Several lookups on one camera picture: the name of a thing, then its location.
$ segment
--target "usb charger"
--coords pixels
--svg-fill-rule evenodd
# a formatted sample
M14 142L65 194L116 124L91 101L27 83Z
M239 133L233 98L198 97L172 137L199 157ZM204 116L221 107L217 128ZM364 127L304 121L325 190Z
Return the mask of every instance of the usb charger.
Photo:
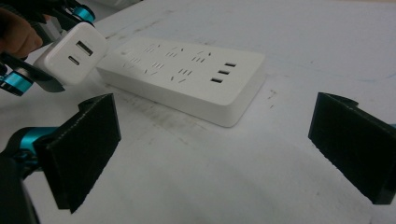
M92 25L81 22L49 46L34 66L62 85L72 86L91 72L106 51L106 39Z

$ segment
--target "power outlet socket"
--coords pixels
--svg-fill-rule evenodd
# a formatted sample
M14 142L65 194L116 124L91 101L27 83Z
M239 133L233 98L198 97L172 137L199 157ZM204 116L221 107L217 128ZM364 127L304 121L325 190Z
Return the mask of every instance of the power outlet socket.
M110 85L232 127L265 80L263 61L254 52L135 37L97 68Z

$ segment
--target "white desk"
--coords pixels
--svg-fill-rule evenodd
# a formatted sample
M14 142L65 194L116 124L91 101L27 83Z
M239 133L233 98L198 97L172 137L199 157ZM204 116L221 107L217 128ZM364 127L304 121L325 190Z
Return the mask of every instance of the white desk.
M390 0L145 0L96 23L111 49L142 35L267 56L241 120L221 128L94 72L60 94L1 92L1 147L114 92L122 140L74 215L57 209L43 174L26 179L42 223L395 223L395 203L371 205L307 138L319 91L396 123L395 21Z

